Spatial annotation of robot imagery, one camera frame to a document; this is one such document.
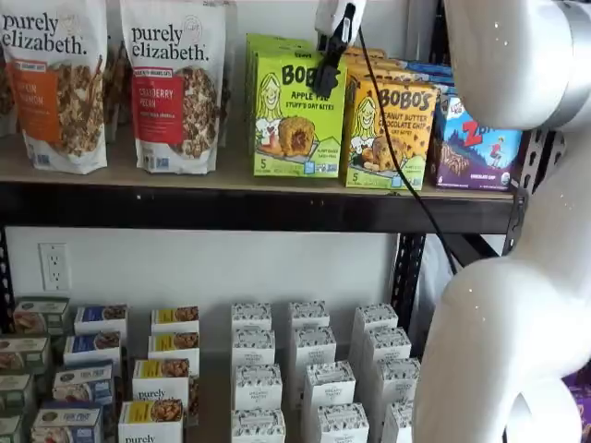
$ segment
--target cranberry pecan granola bag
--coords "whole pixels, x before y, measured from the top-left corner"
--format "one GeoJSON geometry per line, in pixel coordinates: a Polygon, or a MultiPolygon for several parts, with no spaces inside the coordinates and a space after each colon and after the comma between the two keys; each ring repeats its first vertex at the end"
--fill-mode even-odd
{"type": "Polygon", "coordinates": [[[215,170],[225,12],[220,2],[121,0],[138,167],[215,170]]]}
{"type": "Polygon", "coordinates": [[[73,174],[106,166],[104,0],[0,0],[0,32],[33,165],[73,174]]]}

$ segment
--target cartoon girl illustration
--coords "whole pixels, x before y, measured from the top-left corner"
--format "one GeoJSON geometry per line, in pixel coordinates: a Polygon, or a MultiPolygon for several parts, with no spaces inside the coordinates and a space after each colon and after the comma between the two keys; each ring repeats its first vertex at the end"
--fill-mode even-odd
{"type": "Polygon", "coordinates": [[[281,112],[281,84],[272,72],[260,82],[260,93],[257,98],[257,140],[260,148],[270,153],[281,154],[279,145],[279,123],[283,118],[281,112]]]}

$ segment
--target electrical outlet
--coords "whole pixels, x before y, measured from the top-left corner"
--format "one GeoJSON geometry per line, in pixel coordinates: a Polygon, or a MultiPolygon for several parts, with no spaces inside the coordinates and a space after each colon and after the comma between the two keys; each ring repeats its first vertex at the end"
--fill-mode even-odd
{"type": "Polygon", "coordinates": [[[72,287],[65,243],[39,243],[43,289],[69,291],[72,287]]]}

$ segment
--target purely elizabeth granola bag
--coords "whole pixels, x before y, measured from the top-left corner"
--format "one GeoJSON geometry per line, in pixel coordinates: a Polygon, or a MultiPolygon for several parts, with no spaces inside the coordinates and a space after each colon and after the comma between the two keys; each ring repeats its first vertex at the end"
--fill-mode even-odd
{"type": "Polygon", "coordinates": [[[104,0],[0,0],[0,32],[33,165],[73,174],[105,167],[104,0]]]}
{"type": "Polygon", "coordinates": [[[138,167],[215,170],[225,12],[220,2],[121,0],[138,167]]]}

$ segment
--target black cable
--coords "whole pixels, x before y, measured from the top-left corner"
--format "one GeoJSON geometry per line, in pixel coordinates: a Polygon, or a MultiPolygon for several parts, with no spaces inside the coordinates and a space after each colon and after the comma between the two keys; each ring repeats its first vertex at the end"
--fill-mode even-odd
{"type": "MultiPolygon", "coordinates": [[[[366,48],[366,42],[363,38],[363,32],[361,31],[361,28],[359,28],[359,39],[361,40],[361,48],[363,49],[363,55],[365,56],[366,64],[368,65],[369,76],[371,77],[371,81],[373,82],[373,87],[374,87],[374,90],[376,91],[376,97],[379,99],[380,98],[380,88],[378,88],[378,81],[376,80],[376,77],[373,75],[373,69],[371,68],[371,62],[369,61],[368,49],[366,48]]],[[[411,195],[415,198],[415,200],[418,202],[418,204],[423,209],[423,211],[425,211],[425,214],[427,215],[429,221],[433,225],[433,229],[435,230],[435,234],[439,237],[439,239],[441,241],[441,245],[443,246],[443,251],[445,252],[447,259],[450,262],[450,268],[452,269],[452,273],[453,273],[453,275],[455,275],[455,274],[457,274],[458,270],[455,267],[455,263],[453,262],[453,257],[452,257],[452,252],[450,251],[450,247],[447,245],[445,238],[443,238],[443,233],[441,232],[441,229],[440,229],[439,225],[437,224],[435,217],[433,217],[433,214],[431,214],[431,211],[427,208],[427,205],[423,201],[423,198],[421,198],[421,196],[418,195],[418,193],[415,191],[415,189],[412,187],[412,185],[410,184],[410,182],[408,181],[408,179],[404,175],[403,170],[400,167],[398,160],[396,159],[396,153],[394,152],[394,149],[392,147],[392,140],[390,139],[390,132],[388,131],[388,122],[386,121],[386,112],[384,111],[384,105],[382,104],[381,100],[378,100],[378,104],[380,105],[381,122],[384,126],[384,133],[386,135],[386,140],[388,141],[388,148],[390,148],[390,154],[392,155],[392,159],[394,160],[394,166],[396,167],[396,172],[400,175],[400,178],[402,179],[406,188],[410,191],[411,195]]]]}

